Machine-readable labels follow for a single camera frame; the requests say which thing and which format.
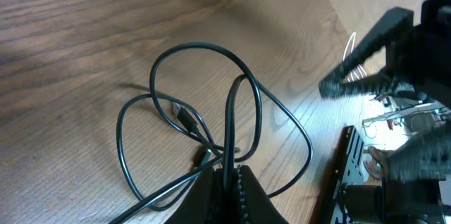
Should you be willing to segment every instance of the black cylinder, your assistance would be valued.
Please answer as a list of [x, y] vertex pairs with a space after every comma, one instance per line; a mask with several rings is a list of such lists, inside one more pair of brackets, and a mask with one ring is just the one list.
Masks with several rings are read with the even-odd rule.
[[382, 223], [382, 187], [350, 185], [342, 192], [342, 204], [347, 215], [357, 222]]

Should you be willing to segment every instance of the wooden table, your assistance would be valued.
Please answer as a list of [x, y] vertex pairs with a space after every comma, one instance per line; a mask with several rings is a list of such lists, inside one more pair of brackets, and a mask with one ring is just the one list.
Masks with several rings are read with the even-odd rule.
[[[117, 115], [145, 93], [155, 58], [179, 43], [227, 47], [305, 126], [314, 160], [272, 200], [290, 223], [309, 222], [341, 128], [361, 119], [361, 99], [323, 101], [317, 90], [348, 39], [329, 0], [0, 0], [0, 17], [2, 223], [106, 223], [137, 202], [118, 162]], [[222, 144], [226, 95], [239, 73], [224, 57], [188, 51], [165, 61], [156, 86], [196, 107]], [[235, 109], [244, 150], [253, 105], [244, 83]], [[148, 195], [191, 169], [198, 143], [141, 101], [125, 117], [124, 145]], [[303, 137], [264, 97], [261, 144], [246, 164], [272, 192], [306, 157]], [[130, 222], [162, 223], [174, 210]]]

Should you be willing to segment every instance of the white cable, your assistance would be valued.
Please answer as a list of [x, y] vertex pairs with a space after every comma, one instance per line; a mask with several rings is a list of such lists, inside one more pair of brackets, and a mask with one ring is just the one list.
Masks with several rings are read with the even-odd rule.
[[[353, 33], [351, 34], [350, 39], [347, 40], [345, 52], [343, 53], [343, 60], [345, 60], [345, 58], [346, 58], [347, 48], [349, 47], [349, 45], [350, 45], [350, 43], [351, 43], [351, 40], [352, 40], [352, 45], [351, 45], [351, 52], [350, 52], [350, 53], [352, 53], [352, 51], [354, 51], [355, 37], [356, 37], [356, 32], [353, 32]], [[366, 74], [366, 71], [365, 71], [365, 69], [363, 68], [362, 65], [358, 65], [358, 66], [357, 66], [357, 70], [359, 70], [359, 73], [360, 73], [360, 76], [362, 77], [362, 79], [363, 79], [364, 77], [368, 76], [368, 74]], [[357, 77], [357, 79], [360, 80], [359, 76], [355, 73], [355, 70], [351, 71], [351, 73], [350, 73], [351, 80], [354, 81], [354, 77], [352, 76], [353, 73], [354, 73], [355, 77]], [[348, 82], [351, 82], [350, 76], [349, 76], [349, 75], [347, 76], [347, 81], [348, 81]]]

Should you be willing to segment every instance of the floor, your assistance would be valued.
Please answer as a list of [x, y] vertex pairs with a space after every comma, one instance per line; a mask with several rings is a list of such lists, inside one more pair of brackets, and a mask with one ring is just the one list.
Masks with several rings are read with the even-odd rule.
[[[236, 53], [312, 138], [307, 173], [272, 201], [289, 223], [308, 223], [341, 128], [378, 112], [364, 97], [321, 100], [318, 81], [342, 59], [352, 32], [359, 40], [390, 6], [417, 12], [421, 1], [0, 0], [1, 222], [105, 223], [135, 204], [116, 155], [118, 112], [145, 92], [162, 51], [205, 41]], [[196, 107], [222, 144], [225, 100], [239, 73], [220, 56], [189, 51], [165, 61], [156, 87]], [[237, 145], [248, 150], [254, 108], [245, 83], [235, 110]], [[150, 102], [130, 109], [124, 137], [143, 194], [191, 169], [197, 143], [170, 129]], [[246, 164], [271, 192], [305, 158], [304, 139], [264, 97], [261, 143]], [[130, 222], [163, 223], [174, 210], [143, 211]]]

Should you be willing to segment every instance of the cable connector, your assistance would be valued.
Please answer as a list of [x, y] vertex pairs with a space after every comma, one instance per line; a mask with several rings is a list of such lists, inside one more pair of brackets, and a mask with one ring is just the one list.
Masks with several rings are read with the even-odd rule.
[[171, 111], [176, 116], [176, 118], [182, 123], [183, 127], [188, 132], [195, 132], [197, 129], [197, 122], [187, 111], [186, 108], [180, 107], [176, 103], [171, 104]]

